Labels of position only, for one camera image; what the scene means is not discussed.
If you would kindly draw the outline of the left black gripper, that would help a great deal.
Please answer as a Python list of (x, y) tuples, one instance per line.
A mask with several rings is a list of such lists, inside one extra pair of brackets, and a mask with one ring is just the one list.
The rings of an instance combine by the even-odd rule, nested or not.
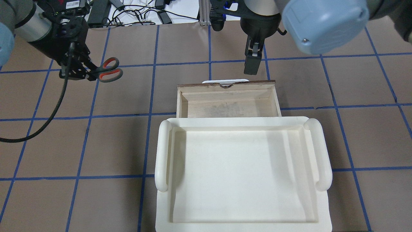
[(51, 24), (46, 34), (31, 42), (38, 51), (53, 59), (60, 67), (60, 78), (68, 72), (70, 80), (96, 81), (97, 66), (90, 59), (86, 45), (90, 12), (88, 0), (35, 0), (37, 16)]

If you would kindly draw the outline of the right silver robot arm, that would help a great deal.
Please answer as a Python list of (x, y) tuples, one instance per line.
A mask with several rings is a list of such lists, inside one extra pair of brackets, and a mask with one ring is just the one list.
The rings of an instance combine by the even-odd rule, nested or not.
[(266, 38), (290, 34), (305, 54), (324, 54), (353, 40), (367, 22), (389, 16), (411, 42), (410, 0), (211, 0), (210, 23), (221, 31), (226, 16), (240, 18), (247, 35), (244, 74), (256, 75)]

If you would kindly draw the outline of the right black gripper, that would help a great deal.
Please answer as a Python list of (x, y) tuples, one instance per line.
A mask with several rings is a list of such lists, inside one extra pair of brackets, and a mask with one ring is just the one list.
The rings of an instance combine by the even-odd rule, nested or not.
[(264, 40), (276, 32), (282, 36), (287, 34), (287, 30), (279, 28), (282, 17), (276, 1), (211, 0), (210, 3), (209, 17), (214, 31), (222, 31), (228, 15), (240, 18), (241, 28), (248, 35), (244, 74), (256, 75), (262, 61)]

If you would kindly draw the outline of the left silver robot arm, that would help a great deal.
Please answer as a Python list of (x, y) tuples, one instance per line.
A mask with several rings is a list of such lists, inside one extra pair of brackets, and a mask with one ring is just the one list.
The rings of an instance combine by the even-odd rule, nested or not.
[(18, 35), (60, 67), (70, 80), (98, 78), (86, 45), (89, 0), (2, 0), (1, 66), (5, 65)]

